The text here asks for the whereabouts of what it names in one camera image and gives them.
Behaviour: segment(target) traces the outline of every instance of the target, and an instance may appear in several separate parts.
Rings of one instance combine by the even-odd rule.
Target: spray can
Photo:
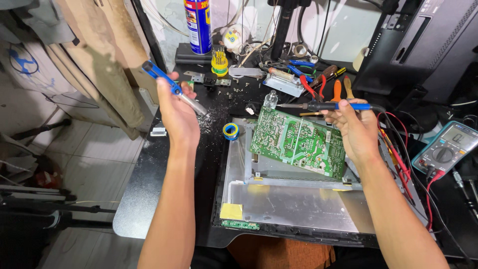
[[[184,8],[191,50],[201,55],[209,53],[212,48],[209,0],[184,0]]]

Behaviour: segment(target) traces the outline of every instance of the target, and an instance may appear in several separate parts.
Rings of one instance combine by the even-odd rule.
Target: small bottle
[[[275,94],[275,91],[274,91],[274,90],[271,90],[271,93],[269,93],[268,95],[266,95],[266,98],[264,99],[264,104],[263,104],[263,106],[268,107],[268,108],[275,109],[275,106],[277,105],[277,101],[278,101],[278,100],[279,100],[279,98],[278,98],[277,95]]]

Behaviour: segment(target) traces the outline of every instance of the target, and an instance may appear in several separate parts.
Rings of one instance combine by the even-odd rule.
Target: small green circuit board
[[[230,221],[223,220],[221,226],[231,227],[231,228],[240,228],[240,229],[249,229],[249,230],[259,230],[259,223],[245,222],[245,221]]]
[[[345,149],[339,130],[262,107],[250,151],[342,179]]]

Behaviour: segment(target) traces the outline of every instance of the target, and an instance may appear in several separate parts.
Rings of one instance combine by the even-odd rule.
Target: black desk
[[[185,71],[194,71],[206,73],[209,68],[207,66],[199,67],[197,65],[177,65],[174,69],[180,74],[179,80],[189,80],[190,76],[183,75]],[[244,111],[245,105],[248,101],[263,103],[264,97],[270,92],[271,88],[258,84],[262,80],[257,81],[255,78],[243,77],[239,79],[239,85],[232,81],[230,87],[218,87],[216,91],[207,92],[204,86],[195,84],[195,92],[198,93],[197,99],[204,107],[206,107],[211,115],[209,121],[199,119],[201,126],[201,138],[196,154],[196,171],[195,171],[195,205],[196,205],[196,245],[209,247],[225,247],[236,236],[246,233],[246,231],[225,229],[222,227],[212,226],[211,214],[213,204],[215,202],[215,190],[217,185],[218,173],[220,172],[220,162],[223,151],[223,143],[225,141],[222,135],[222,127],[228,122],[229,115],[248,116]],[[333,96],[333,81],[326,84],[324,89],[325,100],[330,100]],[[243,92],[236,93],[232,88],[244,89]],[[233,98],[228,99],[226,92],[232,93]],[[279,102],[287,101],[291,96],[278,92]],[[346,97],[345,90],[342,91],[342,98]],[[295,102],[302,103],[310,101],[310,95],[307,97],[300,97]],[[282,109],[280,110],[298,115],[304,110],[297,109]],[[156,126],[161,120],[161,114],[158,110],[152,127]],[[158,197],[161,194],[161,187],[166,171],[167,156],[169,152],[169,138],[168,137],[151,137],[147,136],[143,145],[138,162],[131,175],[130,181],[126,187],[121,203],[119,204],[115,219],[113,221],[113,229],[120,236],[145,238],[149,225],[151,223]],[[435,183],[438,195],[442,185],[440,182]],[[444,195],[444,199],[450,198],[450,195]],[[454,207],[464,207],[463,203],[456,205],[457,201],[453,201]],[[466,237],[472,231],[460,231],[459,228],[453,229],[459,225],[452,225],[455,219],[449,218],[449,225],[452,232],[457,237],[459,242],[462,242],[462,247],[467,253],[474,258],[478,258],[478,247],[476,244],[478,240],[470,244],[471,240]],[[475,229],[474,238],[478,238],[478,229]],[[310,240],[314,242],[322,242],[325,244],[334,244],[334,240],[311,240],[314,235],[308,238],[298,238],[301,240]],[[444,240],[445,246],[443,250],[446,255],[459,256],[457,250],[450,245],[450,242]]]

